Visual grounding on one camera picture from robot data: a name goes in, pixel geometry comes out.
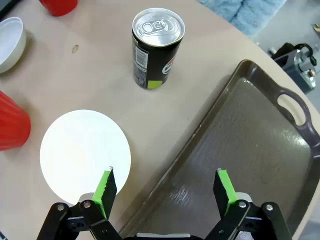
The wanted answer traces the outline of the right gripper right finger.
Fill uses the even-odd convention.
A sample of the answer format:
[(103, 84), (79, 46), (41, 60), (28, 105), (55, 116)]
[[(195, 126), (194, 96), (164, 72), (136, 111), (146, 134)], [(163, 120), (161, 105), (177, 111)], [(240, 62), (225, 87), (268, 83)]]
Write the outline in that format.
[(280, 207), (275, 202), (256, 206), (238, 198), (225, 169), (216, 170), (213, 193), (220, 221), (205, 237), (207, 240), (234, 240), (239, 232), (250, 233), (254, 240), (292, 238)]

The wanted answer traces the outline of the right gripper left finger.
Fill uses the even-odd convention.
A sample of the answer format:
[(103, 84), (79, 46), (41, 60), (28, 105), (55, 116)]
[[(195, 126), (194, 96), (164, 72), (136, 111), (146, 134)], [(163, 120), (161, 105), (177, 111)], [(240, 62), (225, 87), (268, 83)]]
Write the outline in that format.
[(70, 207), (54, 203), (43, 222), (38, 240), (75, 240), (89, 231), (95, 240), (119, 240), (120, 235), (109, 221), (117, 194), (114, 171), (105, 171), (91, 199)]

